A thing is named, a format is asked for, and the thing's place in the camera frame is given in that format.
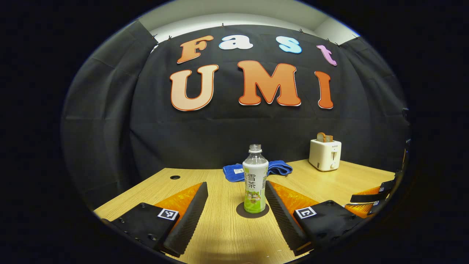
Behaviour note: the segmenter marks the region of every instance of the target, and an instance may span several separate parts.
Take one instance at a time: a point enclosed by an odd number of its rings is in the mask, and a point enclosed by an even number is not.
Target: bread slice
[[[332,142],[333,137],[329,136],[329,135],[326,135],[322,132],[319,132],[317,137],[316,137],[316,140],[319,141],[319,142]]]
[[[322,132],[319,132],[316,138],[317,141],[319,142],[325,142],[325,134]]]

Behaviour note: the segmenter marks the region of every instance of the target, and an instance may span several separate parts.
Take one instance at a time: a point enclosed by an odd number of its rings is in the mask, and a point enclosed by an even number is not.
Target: green tea bottle
[[[265,209],[265,179],[269,162],[262,156],[261,145],[249,146],[249,156],[242,163],[244,170],[244,210],[256,214]]]

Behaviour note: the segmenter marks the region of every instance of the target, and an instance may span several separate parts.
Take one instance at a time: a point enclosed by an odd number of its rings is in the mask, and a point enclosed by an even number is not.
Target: orange letter
[[[207,42],[205,42],[205,40],[210,41],[212,39],[213,39],[212,36],[205,36],[205,37],[201,37],[195,40],[188,41],[186,43],[182,43],[181,44],[182,55],[181,55],[181,58],[177,60],[177,63],[180,64],[186,61],[190,61],[200,56],[200,52],[196,52],[196,49],[204,50],[207,47]]]
[[[264,97],[271,104],[280,87],[280,96],[277,98],[279,105],[299,106],[301,99],[298,98],[295,85],[296,68],[293,65],[280,63],[275,68],[272,76],[256,61],[242,61],[238,63],[244,72],[244,94],[239,98],[242,105],[258,105],[261,98],[256,93],[256,85]]]
[[[202,89],[196,98],[188,98],[186,95],[187,77],[191,70],[181,70],[171,74],[169,77],[173,82],[171,85],[171,103],[181,111],[193,111],[206,106],[213,96],[213,75],[218,70],[218,65],[205,65],[197,69],[202,74]]]
[[[332,109],[334,104],[331,101],[331,89],[329,88],[331,77],[322,71],[315,71],[314,75],[319,79],[319,90],[321,92],[321,99],[318,101],[319,107]]]

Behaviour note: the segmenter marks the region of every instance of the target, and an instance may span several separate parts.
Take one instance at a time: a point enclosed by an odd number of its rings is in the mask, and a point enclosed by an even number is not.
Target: orange soft pad
[[[275,192],[280,197],[283,204],[285,205],[288,212],[293,217],[296,223],[298,223],[298,221],[293,216],[293,213],[296,209],[301,209],[318,204],[317,201],[306,197],[303,194],[299,194],[292,189],[288,189],[287,187],[282,186],[280,184],[276,184],[274,182],[270,183],[272,184],[272,187],[275,189]]]
[[[160,202],[155,204],[155,206],[165,208],[165,209],[170,209],[170,210],[175,210],[179,212],[179,219],[177,219],[176,224],[174,227],[177,226],[179,221],[182,219],[184,214],[186,213],[187,208],[189,207],[190,202],[196,195],[197,191],[199,190],[199,187],[202,185],[202,183],[196,184],[192,187],[189,187],[185,190],[182,190]]]
[[[371,208],[373,207],[373,203],[365,203],[365,204],[346,204],[345,209],[349,210],[350,212],[358,215],[361,218],[367,218],[368,213],[370,212]]]
[[[374,187],[374,188],[368,189],[368,190],[366,190],[366,191],[362,191],[362,192],[356,193],[356,195],[378,194],[380,187],[381,187],[381,186]]]

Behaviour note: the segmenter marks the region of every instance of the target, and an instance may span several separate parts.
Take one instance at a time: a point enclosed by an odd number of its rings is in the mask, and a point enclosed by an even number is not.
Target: wooden table
[[[393,172],[345,161],[340,162],[337,170],[327,172],[317,170],[308,160],[288,164],[293,167],[291,174],[270,175],[267,180],[318,202],[334,200],[345,205],[353,193],[394,179]],[[170,179],[172,175],[181,178]],[[190,264],[282,264],[304,256],[295,257],[290,251],[272,211],[255,219],[236,213],[236,206],[244,199],[244,182],[229,182],[222,169],[163,169],[94,212],[112,221],[141,202],[156,204],[203,181],[207,182],[209,193],[204,211],[185,253],[176,259]]]

